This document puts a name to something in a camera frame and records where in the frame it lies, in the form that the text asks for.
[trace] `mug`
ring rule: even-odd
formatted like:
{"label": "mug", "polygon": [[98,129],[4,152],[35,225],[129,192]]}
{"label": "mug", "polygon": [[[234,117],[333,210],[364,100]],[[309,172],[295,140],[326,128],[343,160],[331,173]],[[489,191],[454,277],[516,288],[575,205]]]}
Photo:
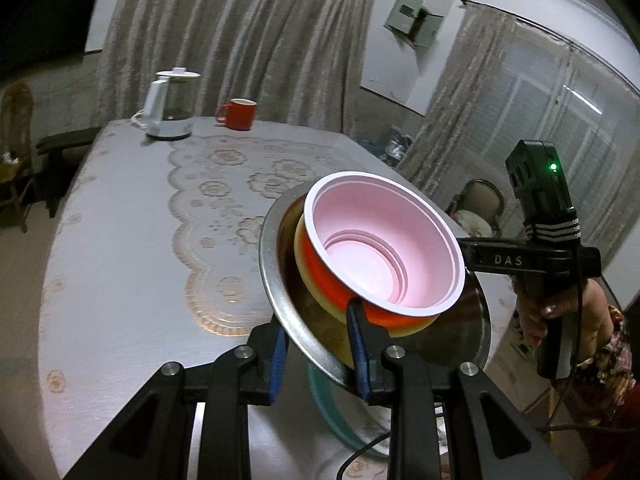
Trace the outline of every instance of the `mug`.
{"label": "mug", "polygon": [[216,114],[216,120],[232,130],[250,130],[254,122],[256,103],[249,99],[231,99],[222,105]]}

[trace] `person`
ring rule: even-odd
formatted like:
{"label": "person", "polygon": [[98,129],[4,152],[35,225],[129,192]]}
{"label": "person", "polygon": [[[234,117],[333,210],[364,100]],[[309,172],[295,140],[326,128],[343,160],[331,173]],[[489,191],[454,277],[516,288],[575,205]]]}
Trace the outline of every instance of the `person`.
{"label": "person", "polygon": [[[524,339],[535,348],[546,337],[546,320],[578,310],[577,287],[542,302],[529,298],[518,279],[513,288]],[[609,305],[595,280],[584,282],[577,363],[570,383],[564,380],[554,385],[568,388],[565,402],[572,416],[592,426],[640,427],[640,385],[636,386],[631,368],[627,322],[618,309]],[[603,436],[594,431],[583,431],[581,436],[595,467],[585,480],[606,478],[630,439],[630,434]]]}

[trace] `blue gripper pad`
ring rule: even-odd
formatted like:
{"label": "blue gripper pad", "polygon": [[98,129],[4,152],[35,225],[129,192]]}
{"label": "blue gripper pad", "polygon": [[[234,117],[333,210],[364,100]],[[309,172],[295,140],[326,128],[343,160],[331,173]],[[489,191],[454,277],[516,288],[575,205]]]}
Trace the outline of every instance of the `blue gripper pad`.
{"label": "blue gripper pad", "polygon": [[284,329],[280,327],[278,330],[278,338],[276,346],[273,349],[271,357],[271,368],[269,373],[269,402],[275,402],[280,387],[282,386],[282,378],[284,377],[284,365],[287,362],[287,341]]}
{"label": "blue gripper pad", "polygon": [[353,367],[356,372],[356,382],[358,392],[362,400],[369,402],[371,395],[371,385],[369,384],[369,360],[364,349],[364,341],[358,328],[356,313],[352,308],[347,308],[347,334],[349,335],[349,345],[351,346],[351,356],[353,357]]}

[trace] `metal bowl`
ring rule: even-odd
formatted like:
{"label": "metal bowl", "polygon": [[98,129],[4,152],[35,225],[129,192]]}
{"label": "metal bowl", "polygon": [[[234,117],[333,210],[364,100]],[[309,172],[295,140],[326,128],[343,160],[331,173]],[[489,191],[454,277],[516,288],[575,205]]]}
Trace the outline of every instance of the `metal bowl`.
{"label": "metal bowl", "polygon": [[[259,263],[267,297],[281,325],[300,351],[331,380],[355,393],[353,361],[346,325],[316,303],[298,272],[293,238],[305,196],[313,182],[283,193],[262,225]],[[489,309],[474,273],[467,271],[458,302],[427,328],[395,338],[425,361],[458,366],[472,361],[483,367],[489,353]]]}

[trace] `kettle lid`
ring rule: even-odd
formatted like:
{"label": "kettle lid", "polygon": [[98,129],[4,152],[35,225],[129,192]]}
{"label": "kettle lid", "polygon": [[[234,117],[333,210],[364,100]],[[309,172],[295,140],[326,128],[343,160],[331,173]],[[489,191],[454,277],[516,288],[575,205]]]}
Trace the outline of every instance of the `kettle lid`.
{"label": "kettle lid", "polygon": [[196,78],[200,77],[197,72],[188,72],[185,67],[174,66],[173,70],[163,70],[162,72],[156,72],[156,75],[162,77],[181,77],[181,78]]}

